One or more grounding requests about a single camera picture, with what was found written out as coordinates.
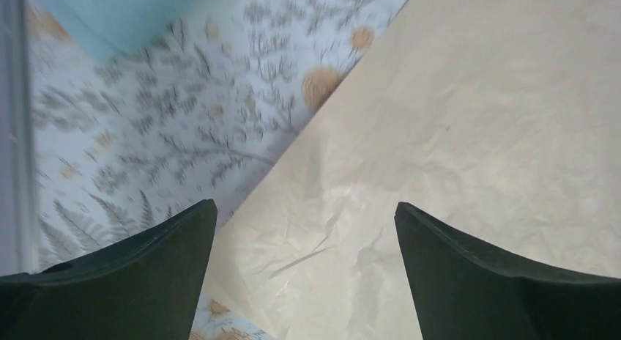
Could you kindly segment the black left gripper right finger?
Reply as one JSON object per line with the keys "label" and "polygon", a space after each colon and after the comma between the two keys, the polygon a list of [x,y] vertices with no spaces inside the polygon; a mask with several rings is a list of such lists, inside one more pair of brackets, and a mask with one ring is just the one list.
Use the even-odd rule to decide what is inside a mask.
{"label": "black left gripper right finger", "polygon": [[395,227],[424,339],[618,339],[620,280],[519,256],[401,202]]}

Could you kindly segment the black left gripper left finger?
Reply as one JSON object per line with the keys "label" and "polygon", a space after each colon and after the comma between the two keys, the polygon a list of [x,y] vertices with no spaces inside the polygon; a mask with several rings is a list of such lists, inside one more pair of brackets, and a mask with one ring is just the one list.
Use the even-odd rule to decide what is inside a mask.
{"label": "black left gripper left finger", "polygon": [[188,339],[217,225],[203,200],[36,273],[1,278],[3,339]]}

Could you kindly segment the peach wrapping paper sheet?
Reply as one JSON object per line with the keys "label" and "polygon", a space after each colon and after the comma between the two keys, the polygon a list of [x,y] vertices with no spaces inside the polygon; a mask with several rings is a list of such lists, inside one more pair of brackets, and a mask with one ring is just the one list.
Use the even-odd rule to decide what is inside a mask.
{"label": "peach wrapping paper sheet", "polygon": [[419,339],[394,214],[620,275],[620,0],[409,0],[230,221],[203,290],[277,339]]}

